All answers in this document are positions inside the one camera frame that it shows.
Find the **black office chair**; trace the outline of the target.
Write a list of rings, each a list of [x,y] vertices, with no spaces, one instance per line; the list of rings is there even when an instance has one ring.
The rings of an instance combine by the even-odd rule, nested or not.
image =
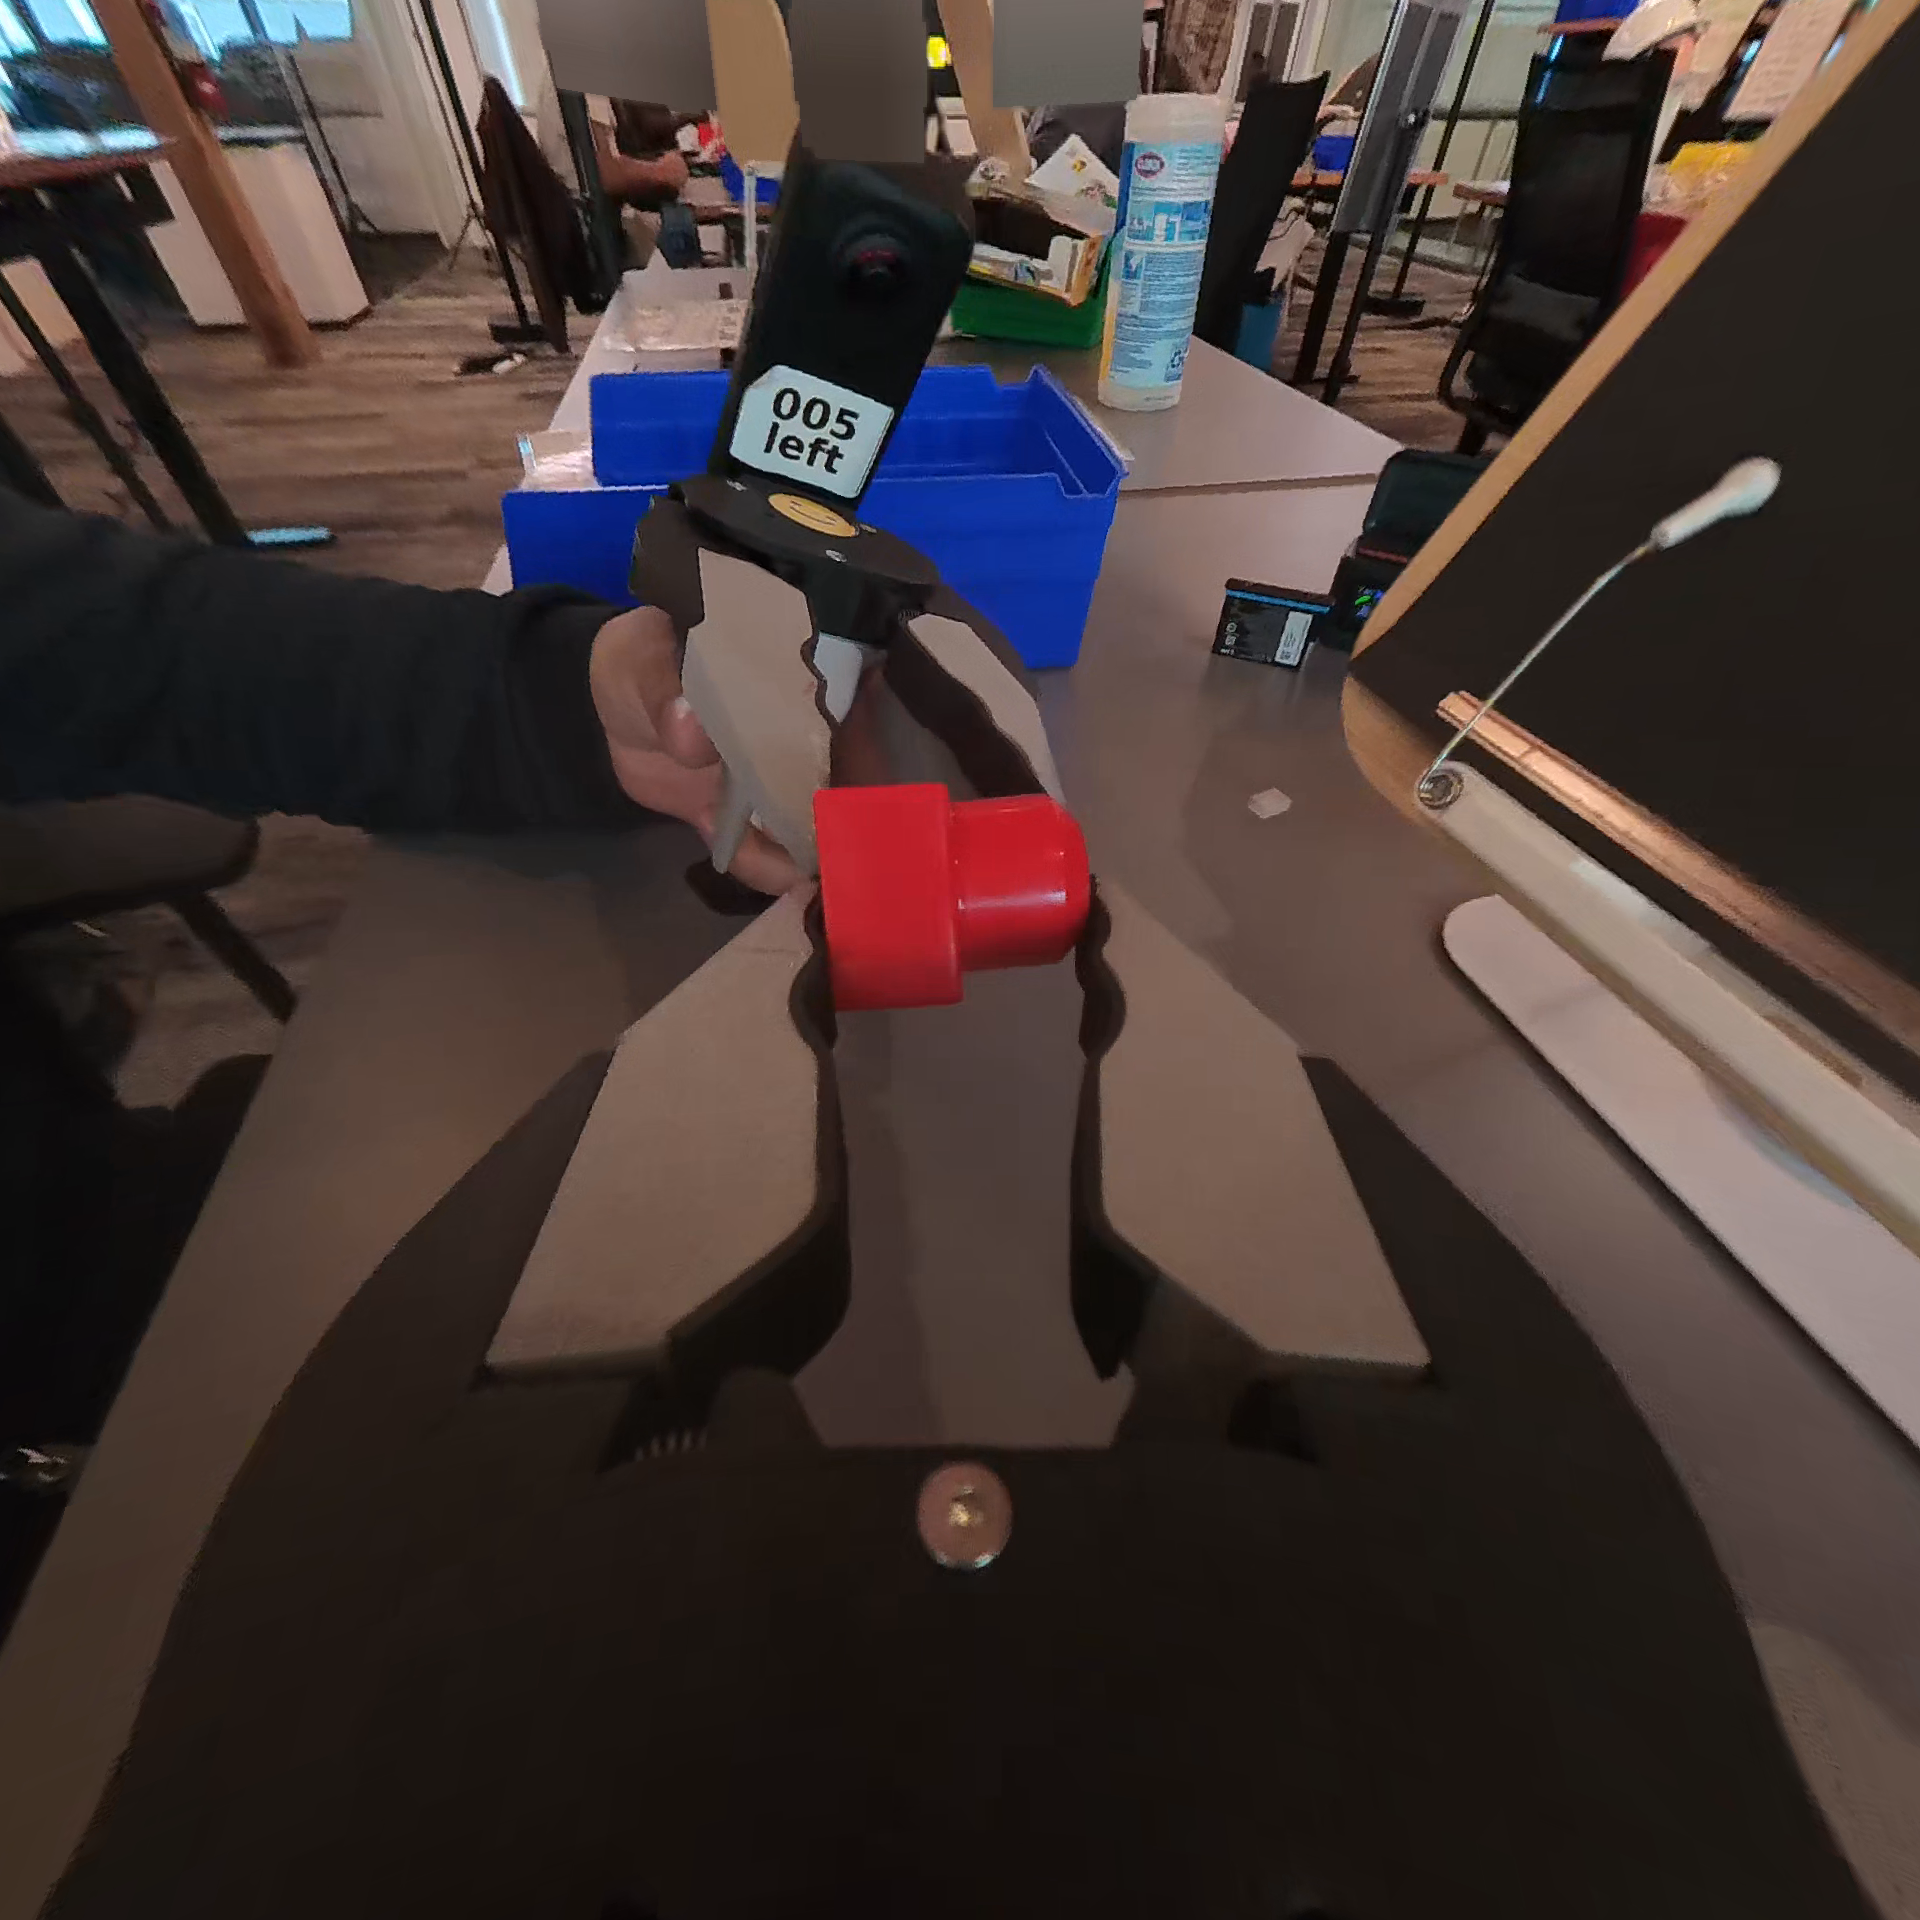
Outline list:
[[[1621,302],[1674,49],[1603,49],[1530,59],[1493,264],[1437,384],[1466,459],[1511,436]]]
[[[1251,88],[1221,157],[1208,248],[1198,288],[1195,341],[1232,354],[1265,240],[1307,167],[1330,75]]]

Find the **person's dark clothed body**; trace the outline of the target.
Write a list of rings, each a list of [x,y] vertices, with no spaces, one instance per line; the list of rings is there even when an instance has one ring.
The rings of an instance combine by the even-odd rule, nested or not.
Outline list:
[[[2,1032],[2,1629],[269,1068],[209,1065],[125,1106],[61,1046]]]

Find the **white wipes canister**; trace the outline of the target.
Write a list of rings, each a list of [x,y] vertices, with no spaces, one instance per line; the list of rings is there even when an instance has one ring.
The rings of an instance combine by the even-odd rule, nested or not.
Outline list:
[[[1218,94],[1129,104],[1097,354],[1097,402],[1119,414],[1182,400],[1224,148]]]

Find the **red toy building block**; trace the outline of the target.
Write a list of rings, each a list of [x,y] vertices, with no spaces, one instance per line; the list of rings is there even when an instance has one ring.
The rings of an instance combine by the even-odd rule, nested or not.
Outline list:
[[[975,974],[1067,960],[1088,925],[1088,841],[1048,794],[828,786],[812,837],[839,1014],[958,1003]]]

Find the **black charger case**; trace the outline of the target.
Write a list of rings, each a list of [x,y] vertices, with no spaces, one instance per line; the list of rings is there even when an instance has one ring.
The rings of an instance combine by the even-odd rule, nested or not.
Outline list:
[[[1355,540],[1340,554],[1329,610],[1314,624],[1325,649],[1348,656],[1388,590],[1414,560],[1421,547],[1443,527],[1489,465],[1479,452],[1394,452],[1374,483]]]

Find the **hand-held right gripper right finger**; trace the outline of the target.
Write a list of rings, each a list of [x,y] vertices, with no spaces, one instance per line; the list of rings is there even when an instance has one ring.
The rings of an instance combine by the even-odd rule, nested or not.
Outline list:
[[[1097,1379],[1424,1375],[1293,1038],[1116,886],[1094,889],[1076,975],[1068,1299]]]

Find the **person's left hand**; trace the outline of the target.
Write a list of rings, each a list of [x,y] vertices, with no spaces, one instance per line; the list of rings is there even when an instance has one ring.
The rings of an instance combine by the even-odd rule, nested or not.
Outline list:
[[[681,639],[669,613],[631,609],[593,636],[588,695],[618,786],[640,807],[696,828],[720,874],[756,896],[801,886],[799,864],[752,818],[732,820],[718,746],[681,695]]]

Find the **green plastic bin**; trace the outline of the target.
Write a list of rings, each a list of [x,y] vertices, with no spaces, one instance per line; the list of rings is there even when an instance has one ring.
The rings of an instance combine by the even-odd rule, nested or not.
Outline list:
[[[1060,232],[1045,254],[975,243],[947,323],[959,337],[1092,350],[1104,332],[1105,236]]]

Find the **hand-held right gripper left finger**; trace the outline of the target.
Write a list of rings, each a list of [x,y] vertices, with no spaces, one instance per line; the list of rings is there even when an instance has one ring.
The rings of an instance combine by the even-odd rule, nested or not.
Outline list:
[[[509,1381],[799,1375],[850,1296],[815,889],[769,903],[612,1051],[491,1333]]]

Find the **blue plastic bin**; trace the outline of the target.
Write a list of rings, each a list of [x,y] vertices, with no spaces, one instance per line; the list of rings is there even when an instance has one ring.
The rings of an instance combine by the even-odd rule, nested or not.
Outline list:
[[[501,499],[513,590],[631,604],[631,535],[649,504],[706,465],[720,372],[618,372],[588,384],[581,483]],[[916,547],[1027,670],[1081,656],[1123,461],[1060,381],[1036,367],[930,367],[863,496],[859,517]]]

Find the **black wooden book stand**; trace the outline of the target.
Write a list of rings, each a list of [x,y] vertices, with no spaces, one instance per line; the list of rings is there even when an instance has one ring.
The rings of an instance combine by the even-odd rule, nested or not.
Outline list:
[[[1918,5],[1865,5],[1758,157],[1390,586],[1368,781],[1466,853],[1454,974],[1918,1445]],[[1606,590],[1741,459],[1756,517]]]

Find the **open cardboard box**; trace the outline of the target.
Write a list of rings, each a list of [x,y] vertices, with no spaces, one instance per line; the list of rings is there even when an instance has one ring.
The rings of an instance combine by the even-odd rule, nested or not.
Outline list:
[[[966,195],[968,281],[1049,307],[1092,302],[1114,243],[1119,179],[1077,131],[1025,176],[1002,157],[980,157]]]

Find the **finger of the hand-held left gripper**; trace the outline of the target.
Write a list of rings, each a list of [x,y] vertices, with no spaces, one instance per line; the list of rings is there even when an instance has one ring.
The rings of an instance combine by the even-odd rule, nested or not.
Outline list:
[[[756,828],[799,874],[815,874],[812,798],[828,786],[831,720],[812,666],[804,590],[749,557],[698,554],[703,613],[681,656],[681,695],[724,764],[709,864],[732,874]]]
[[[908,766],[949,776],[964,798],[1067,803],[1030,680],[1011,639],[959,597],[896,613],[883,686],[916,742]]]

